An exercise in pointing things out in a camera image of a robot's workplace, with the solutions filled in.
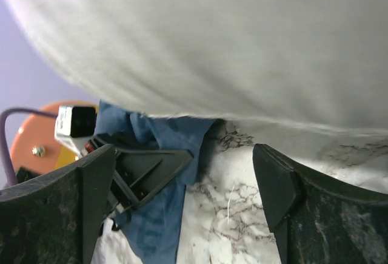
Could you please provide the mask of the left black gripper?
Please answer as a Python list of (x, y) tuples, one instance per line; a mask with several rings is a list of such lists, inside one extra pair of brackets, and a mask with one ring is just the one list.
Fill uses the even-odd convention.
[(105, 145), (115, 148), (107, 215), (145, 205), (193, 160), (188, 150), (158, 149), (141, 144), (124, 133), (92, 136), (87, 143), (87, 152)]

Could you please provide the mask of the white pillow with red logo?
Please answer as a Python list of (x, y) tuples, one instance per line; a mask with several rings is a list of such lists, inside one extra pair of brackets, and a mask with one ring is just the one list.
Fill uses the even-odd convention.
[(6, 0), (68, 82), (153, 117), (387, 133), (387, 0)]

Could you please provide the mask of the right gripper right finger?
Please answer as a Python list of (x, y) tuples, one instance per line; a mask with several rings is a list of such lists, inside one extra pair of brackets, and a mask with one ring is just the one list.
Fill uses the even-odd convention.
[(264, 214), (282, 263), (387, 263), (387, 195), (253, 148)]

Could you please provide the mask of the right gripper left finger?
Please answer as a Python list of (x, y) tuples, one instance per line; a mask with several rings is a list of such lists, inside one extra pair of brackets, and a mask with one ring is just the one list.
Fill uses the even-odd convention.
[(1, 263), (90, 263), (107, 207), (115, 149), (1, 191)]

